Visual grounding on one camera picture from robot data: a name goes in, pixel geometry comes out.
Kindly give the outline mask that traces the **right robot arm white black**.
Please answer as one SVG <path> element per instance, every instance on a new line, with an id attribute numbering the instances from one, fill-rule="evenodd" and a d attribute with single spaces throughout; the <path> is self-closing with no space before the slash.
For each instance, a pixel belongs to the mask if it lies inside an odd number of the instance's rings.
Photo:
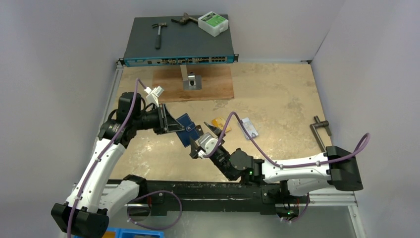
<path id="1" fill-rule="evenodd" d="M 209 128 L 212 133 L 198 139 L 189 137 L 190 157 L 210 159 L 229 181 L 258 186 L 285 182 L 278 188 L 279 198 L 285 202 L 326 187 L 339 191 L 363 189 L 355 153 L 340 147 L 328 146 L 325 152 L 298 159 L 256 159 L 240 148 L 228 152 L 218 139 L 221 130 L 211 125 Z"/>

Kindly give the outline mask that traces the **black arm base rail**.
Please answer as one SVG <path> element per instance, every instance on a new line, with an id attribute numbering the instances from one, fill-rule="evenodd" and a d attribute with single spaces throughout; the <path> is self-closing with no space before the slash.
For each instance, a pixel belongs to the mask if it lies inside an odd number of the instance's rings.
<path id="1" fill-rule="evenodd" d="M 175 211 L 294 216 L 309 198 L 292 196 L 285 182 L 247 186 L 237 182 L 143 180 L 129 201 L 150 205 L 152 216 Z"/>

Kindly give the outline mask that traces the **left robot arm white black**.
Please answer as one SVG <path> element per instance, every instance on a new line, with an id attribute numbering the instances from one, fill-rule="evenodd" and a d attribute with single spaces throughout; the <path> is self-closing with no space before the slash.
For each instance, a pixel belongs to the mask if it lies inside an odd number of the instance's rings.
<path id="1" fill-rule="evenodd" d="M 139 93 L 125 92 L 102 124 L 92 158 L 80 181 L 64 203 L 56 203 L 52 218 L 69 236 L 100 238 L 110 218 L 125 204 L 134 201 L 151 203 L 147 182 L 134 175 L 126 176 L 110 193 L 103 195 L 110 174 L 139 130 L 155 134 L 183 131 L 165 104 L 146 105 Z"/>

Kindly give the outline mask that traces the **blue leather card holder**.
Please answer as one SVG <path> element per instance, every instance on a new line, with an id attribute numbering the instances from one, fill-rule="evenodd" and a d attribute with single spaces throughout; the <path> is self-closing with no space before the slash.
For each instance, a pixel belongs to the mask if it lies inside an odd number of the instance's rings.
<path id="1" fill-rule="evenodd" d="M 184 147 L 190 145 L 190 138 L 196 141 L 204 134 L 201 126 L 196 125 L 187 113 L 180 116 L 177 121 L 184 127 L 182 131 L 176 132 Z"/>

